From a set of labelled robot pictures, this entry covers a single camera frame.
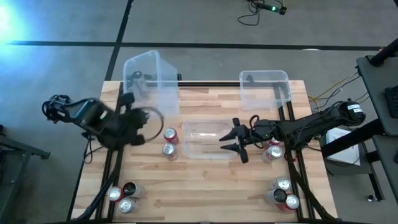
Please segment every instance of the gray carpet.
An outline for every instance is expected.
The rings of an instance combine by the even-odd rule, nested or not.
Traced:
[[[115,41],[127,0],[8,1],[18,24],[15,40]],[[135,0],[125,42],[198,42],[297,45],[386,45],[398,37],[398,8],[393,0],[294,1],[280,16],[261,11],[260,24],[247,27],[245,0]],[[123,77],[123,63],[151,49],[122,47],[112,80]],[[354,71],[355,59],[375,52],[158,49],[184,80],[236,80],[242,70],[285,70],[304,80],[317,95]],[[52,124],[40,107],[54,94],[73,99],[99,97],[112,47],[46,47],[0,45],[0,124],[11,138],[51,151],[47,161],[33,157],[14,207],[13,217],[28,223],[66,219],[81,166],[85,140],[72,124]],[[334,100],[365,93],[358,79]],[[367,122],[376,117],[370,100],[362,104]],[[376,172],[386,200],[369,203],[366,175],[330,177],[340,218],[367,223],[396,223],[397,204],[380,164]]]

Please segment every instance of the clear plastic bin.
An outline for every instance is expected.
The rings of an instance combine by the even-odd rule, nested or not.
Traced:
[[[157,50],[124,63],[123,90],[133,92],[134,107],[153,106],[164,116],[180,114],[177,69],[163,60]]]
[[[284,71],[243,71],[239,74],[242,109],[278,108],[292,99]]]
[[[232,130],[231,120],[191,120],[183,122],[182,154],[190,159],[232,159],[237,152],[220,149],[236,140],[219,142]]]

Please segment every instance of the soda can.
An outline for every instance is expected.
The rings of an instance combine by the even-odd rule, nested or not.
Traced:
[[[165,144],[162,153],[170,161],[174,161],[178,158],[177,147],[172,143]]]
[[[266,163],[281,158],[283,151],[279,146],[271,146],[262,153],[262,160]]]
[[[128,197],[142,198],[145,195],[145,188],[133,182],[128,182],[123,186],[123,194]]]
[[[285,213],[294,213],[294,211],[299,207],[299,205],[300,205],[299,198],[294,194],[288,194],[286,196],[285,203],[277,204],[276,206],[279,208],[279,210]]]
[[[265,200],[270,204],[280,204],[286,201],[286,192],[282,189],[270,190],[266,193]]]
[[[271,140],[266,141],[266,143],[264,144],[264,149],[268,149],[271,146],[278,146],[279,144],[280,144],[280,141],[278,141],[272,137]]]
[[[119,211],[121,213],[136,213],[139,210],[137,200],[131,197],[125,197],[119,202]]]
[[[122,200],[123,196],[123,191],[120,187],[114,186],[108,191],[108,197],[112,202],[118,202]]]
[[[271,181],[270,184],[271,189],[282,189],[284,191],[289,191],[292,188],[292,183],[290,179],[287,177],[278,177],[275,180]]]
[[[177,131],[174,128],[167,128],[163,136],[166,139],[166,141],[173,143],[175,145],[178,144],[179,139]]]

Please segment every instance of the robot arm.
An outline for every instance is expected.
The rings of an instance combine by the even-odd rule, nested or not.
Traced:
[[[357,126],[362,124],[366,115],[360,106],[351,101],[339,101],[329,108],[298,119],[296,121],[270,121],[259,119],[254,115],[250,120],[250,128],[240,124],[238,118],[233,119],[234,128],[220,141],[238,139],[238,143],[222,146],[222,149],[236,151],[241,155],[243,163],[249,161],[245,146],[264,142],[275,138],[284,141],[298,150],[308,144],[311,139],[340,125]]]
[[[132,108],[134,95],[127,93],[118,98],[119,105],[125,106],[125,113],[117,114],[111,108],[96,98],[88,98],[73,102],[69,96],[55,95],[42,105],[43,114],[47,119],[57,123],[73,123],[86,132],[83,136],[89,139],[90,135],[95,135],[98,141],[106,148],[115,150],[118,146],[127,144],[144,144],[143,135],[138,134],[149,118],[149,114],[144,108]],[[163,116],[155,108],[145,108],[156,112],[163,124]]]

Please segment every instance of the wooden tabletop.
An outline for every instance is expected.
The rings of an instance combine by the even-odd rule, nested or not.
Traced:
[[[101,100],[115,108],[120,82],[104,82]],[[303,81],[290,81],[292,104],[296,119],[311,114]],[[146,196],[140,199],[138,213],[122,214],[115,209],[114,222],[296,222],[295,213],[285,214],[263,200],[269,182],[280,176],[289,177],[284,159],[271,164],[261,160],[262,150],[248,146],[249,162],[242,164],[239,156],[231,160],[188,159],[182,155],[184,121],[225,120],[238,117],[248,125],[249,118],[279,119],[276,109],[244,111],[237,87],[180,87],[180,116],[165,119],[165,127],[173,127],[180,137],[178,159],[168,161],[161,153],[163,136],[143,146],[125,146],[120,172],[120,185],[141,184]],[[273,91],[256,92],[272,95]],[[150,120],[142,132],[150,135],[159,128]],[[317,141],[310,144],[319,147]],[[94,199],[101,185],[106,150],[93,154],[93,162],[84,165],[76,195],[72,218],[78,217]],[[311,191],[326,210],[337,216],[322,154],[303,150],[303,158]],[[305,200],[300,192],[302,208],[307,217]],[[106,200],[104,216],[108,211]]]

